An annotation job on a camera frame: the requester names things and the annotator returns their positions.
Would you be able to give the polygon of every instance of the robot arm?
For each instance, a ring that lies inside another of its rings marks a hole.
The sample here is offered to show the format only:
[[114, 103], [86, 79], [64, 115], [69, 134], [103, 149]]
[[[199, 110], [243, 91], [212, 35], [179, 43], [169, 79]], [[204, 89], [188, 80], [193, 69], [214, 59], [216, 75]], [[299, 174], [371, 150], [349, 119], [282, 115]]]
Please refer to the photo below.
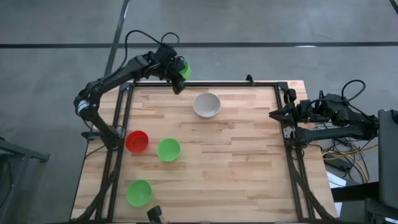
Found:
[[102, 94], [129, 80], [140, 80], [150, 76], [171, 82], [174, 93], [179, 94], [185, 88], [185, 79], [181, 72], [186, 66], [188, 65], [183, 57], [177, 56], [172, 47], [161, 44], [156, 53], [148, 52], [135, 56], [114, 73], [89, 82], [73, 101], [75, 113], [85, 121], [92, 122], [99, 129], [105, 146], [114, 149], [120, 137], [116, 129], [107, 125], [98, 114]]
[[[269, 117], [281, 122], [285, 127], [285, 137], [290, 138], [293, 146], [306, 146], [315, 140], [351, 137], [360, 140], [372, 140], [377, 137], [378, 118], [368, 116], [362, 111], [354, 112], [349, 100], [336, 94], [320, 91], [317, 100], [302, 100], [296, 106], [296, 92], [289, 89], [285, 92], [285, 106], [271, 111]], [[325, 123], [331, 121], [336, 128], [305, 129], [297, 123]]]

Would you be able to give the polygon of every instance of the green cup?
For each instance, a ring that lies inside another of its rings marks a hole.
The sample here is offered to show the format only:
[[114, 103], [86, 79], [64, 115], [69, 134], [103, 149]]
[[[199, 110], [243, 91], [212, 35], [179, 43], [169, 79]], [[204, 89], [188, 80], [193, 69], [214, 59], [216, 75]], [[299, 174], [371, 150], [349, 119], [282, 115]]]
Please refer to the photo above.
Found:
[[131, 182], [126, 192], [127, 202], [133, 207], [142, 207], [150, 201], [152, 189], [150, 184], [144, 180]]
[[180, 155], [181, 147], [175, 139], [163, 139], [157, 145], [157, 157], [165, 162], [176, 160]]
[[192, 70], [187, 61], [184, 61], [183, 63], [185, 65], [185, 68], [180, 72], [180, 74], [182, 75], [182, 77], [184, 77], [185, 81], [187, 81], [191, 78]]

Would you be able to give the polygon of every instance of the concrete floor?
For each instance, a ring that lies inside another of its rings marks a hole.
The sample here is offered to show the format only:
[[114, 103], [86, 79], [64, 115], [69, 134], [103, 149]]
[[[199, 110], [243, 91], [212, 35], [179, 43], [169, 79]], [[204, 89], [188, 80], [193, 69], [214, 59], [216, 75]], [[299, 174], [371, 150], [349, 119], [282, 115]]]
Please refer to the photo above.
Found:
[[[123, 0], [0, 2], [0, 44], [111, 43]], [[182, 42], [397, 41], [388, 0], [134, 0], [122, 37], [142, 29], [176, 32]], [[131, 42], [148, 42], [139, 34]], [[133, 56], [148, 49], [131, 49]], [[50, 153], [31, 162], [18, 196], [16, 223], [68, 220], [85, 152], [85, 130], [72, 101], [103, 75], [110, 49], [0, 49], [0, 136]], [[340, 93], [352, 79], [368, 87], [353, 104], [369, 114], [398, 109], [398, 47], [177, 49], [193, 80], [304, 80], [310, 98]], [[114, 66], [123, 56], [118, 50]], [[354, 93], [358, 86], [348, 91]], [[366, 151], [371, 181], [377, 150]]]

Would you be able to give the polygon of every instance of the wood plank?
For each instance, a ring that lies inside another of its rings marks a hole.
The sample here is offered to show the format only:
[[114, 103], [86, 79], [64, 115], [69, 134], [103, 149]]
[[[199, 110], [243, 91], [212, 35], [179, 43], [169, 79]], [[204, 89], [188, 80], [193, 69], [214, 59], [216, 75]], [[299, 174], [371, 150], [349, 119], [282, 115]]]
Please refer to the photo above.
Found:
[[[289, 81], [289, 87], [296, 89], [297, 100], [306, 99], [303, 81]], [[215, 118], [201, 119], [192, 101], [207, 91], [220, 97], [221, 111]], [[113, 118], [117, 92], [101, 99], [99, 112], [107, 123]], [[114, 221], [147, 222], [146, 211], [155, 205], [171, 222], [297, 221], [280, 124], [268, 117], [276, 108], [271, 87], [187, 87], [179, 95], [166, 87], [136, 88], [127, 133], [145, 131], [150, 144], [142, 154], [124, 151]], [[181, 155], [174, 162], [156, 156], [164, 138], [181, 143]], [[88, 152], [101, 144], [91, 142]], [[83, 165], [72, 218], [99, 190], [105, 151], [92, 154]], [[308, 147], [304, 161], [311, 190], [336, 216], [319, 148]], [[152, 186], [152, 201], [142, 208], [126, 202], [127, 187], [136, 179]], [[302, 193], [300, 198], [305, 210]]]

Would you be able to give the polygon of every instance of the white bowl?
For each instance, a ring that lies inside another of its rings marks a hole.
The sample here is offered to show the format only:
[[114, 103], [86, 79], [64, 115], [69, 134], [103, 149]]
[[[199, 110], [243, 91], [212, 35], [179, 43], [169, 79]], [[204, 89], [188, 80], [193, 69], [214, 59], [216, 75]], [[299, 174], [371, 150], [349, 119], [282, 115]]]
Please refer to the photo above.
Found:
[[202, 118], [216, 116], [220, 108], [220, 99], [212, 93], [201, 93], [193, 101], [193, 110]]

